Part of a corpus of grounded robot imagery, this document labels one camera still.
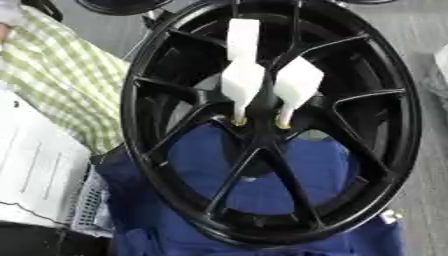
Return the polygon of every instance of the blue cloth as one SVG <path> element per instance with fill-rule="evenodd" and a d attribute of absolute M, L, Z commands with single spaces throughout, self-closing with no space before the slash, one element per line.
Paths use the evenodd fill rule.
<path fill-rule="evenodd" d="M 313 204 L 335 196 L 348 175 L 347 154 L 332 140 L 296 140 L 286 158 Z M 187 184 L 211 196 L 229 173 L 218 129 L 202 126 L 170 151 L 170 162 Z M 209 239 L 165 205 L 123 153 L 97 167 L 110 188 L 109 207 L 116 225 L 119 256 L 400 256 L 398 226 L 376 218 L 354 231 L 329 239 L 275 250 L 248 251 Z M 229 198 L 232 208 L 286 213 L 292 202 L 275 174 L 242 181 Z"/>

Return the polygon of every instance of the green plaid fabric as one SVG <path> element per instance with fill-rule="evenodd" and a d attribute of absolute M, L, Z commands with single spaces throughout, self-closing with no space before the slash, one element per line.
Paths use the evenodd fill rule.
<path fill-rule="evenodd" d="M 128 64 L 36 9 L 23 13 L 0 52 L 0 82 L 94 154 L 117 146 Z"/>

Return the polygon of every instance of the white foam block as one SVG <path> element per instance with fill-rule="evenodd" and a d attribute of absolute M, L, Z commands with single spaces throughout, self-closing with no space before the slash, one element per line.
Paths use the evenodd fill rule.
<path fill-rule="evenodd" d="M 317 93 L 323 78 L 320 69 L 299 56 L 278 72 L 274 93 L 295 110 Z"/>
<path fill-rule="evenodd" d="M 222 93 L 235 102 L 235 109 L 244 111 L 263 83 L 265 68 L 250 59 L 239 57 L 221 75 Z"/>
<path fill-rule="evenodd" d="M 231 19 L 227 31 L 227 59 L 233 61 L 244 56 L 255 62 L 259 33 L 259 20 Z"/>

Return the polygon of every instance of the tiled floor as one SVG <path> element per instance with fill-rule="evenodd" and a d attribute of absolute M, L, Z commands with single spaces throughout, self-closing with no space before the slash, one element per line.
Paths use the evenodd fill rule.
<path fill-rule="evenodd" d="M 172 10 L 191 1 L 179 0 Z M 145 30 L 139 16 L 108 17 L 89 13 L 74 1 L 58 2 L 65 23 L 87 40 L 122 57 Z M 430 54 L 448 44 L 447 0 L 399 0 L 383 6 L 350 6 L 371 21 L 396 47 L 415 80 L 421 81 Z M 448 129 L 438 101 L 420 89 L 424 133 L 415 172 L 393 205 L 405 215 L 403 235 L 408 256 L 448 254 Z"/>

